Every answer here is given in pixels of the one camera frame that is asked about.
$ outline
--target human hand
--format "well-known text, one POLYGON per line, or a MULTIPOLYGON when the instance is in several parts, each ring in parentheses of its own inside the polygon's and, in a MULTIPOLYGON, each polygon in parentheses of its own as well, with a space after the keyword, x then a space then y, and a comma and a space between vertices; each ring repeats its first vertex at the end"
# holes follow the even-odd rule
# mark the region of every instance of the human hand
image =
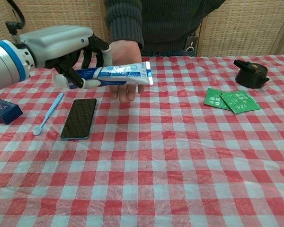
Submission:
MULTIPOLYGON (((110 44, 113 65, 126 65, 142 62, 142 57, 138 43, 130 40, 118 40, 110 44)), ((144 85, 138 86, 138 93, 141 94, 144 85)), ((131 102, 136 96, 136 85, 116 85, 110 86, 112 99, 117 99, 121 103, 131 102)))

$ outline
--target toothpaste tube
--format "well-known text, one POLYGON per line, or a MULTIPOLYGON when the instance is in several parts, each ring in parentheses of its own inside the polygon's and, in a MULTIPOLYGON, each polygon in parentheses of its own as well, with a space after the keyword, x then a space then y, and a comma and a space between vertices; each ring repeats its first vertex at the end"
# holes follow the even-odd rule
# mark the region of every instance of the toothpaste tube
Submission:
MULTIPOLYGON (((153 85, 149 61, 129 65, 82 69, 76 70, 76 72, 85 80, 83 89, 106 85, 153 85)), ((53 83, 56 87, 77 88, 60 74, 53 76, 53 83)))

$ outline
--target table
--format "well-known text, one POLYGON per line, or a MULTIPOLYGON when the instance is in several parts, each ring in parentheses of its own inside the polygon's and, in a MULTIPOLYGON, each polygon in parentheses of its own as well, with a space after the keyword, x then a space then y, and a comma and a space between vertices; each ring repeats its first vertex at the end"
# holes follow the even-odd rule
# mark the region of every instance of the table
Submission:
POLYGON ((0 124, 0 226, 284 227, 284 55, 144 60, 154 85, 131 103, 55 89, 51 70, 0 91, 24 112, 0 124), (266 65, 270 81, 238 85, 235 59, 266 65), (206 106, 209 87, 246 90, 262 110, 206 106), (61 141, 73 100, 89 97, 90 139, 61 141))

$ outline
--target dark green sweater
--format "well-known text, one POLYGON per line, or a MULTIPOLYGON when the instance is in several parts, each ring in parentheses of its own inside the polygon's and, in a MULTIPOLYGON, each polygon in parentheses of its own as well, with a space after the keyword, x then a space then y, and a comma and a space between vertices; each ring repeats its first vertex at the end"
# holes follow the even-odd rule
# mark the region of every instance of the dark green sweater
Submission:
POLYGON ((104 0, 111 41, 135 40, 145 51, 183 49, 202 19, 225 0, 104 0))

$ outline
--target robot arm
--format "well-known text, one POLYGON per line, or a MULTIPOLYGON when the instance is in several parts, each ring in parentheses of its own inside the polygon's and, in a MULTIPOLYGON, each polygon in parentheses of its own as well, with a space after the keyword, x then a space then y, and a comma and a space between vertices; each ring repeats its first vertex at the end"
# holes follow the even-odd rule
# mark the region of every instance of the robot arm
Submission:
POLYGON ((47 27, 19 35, 18 39, 17 44, 0 41, 0 89, 27 79, 33 68, 55 68, 77 87, 85 88, 84 79, 73 69, 81 51, 83 69, 88 68, 93 52, 97 67, 112 65, 109 44, 97 38, 89 27, 47 27))

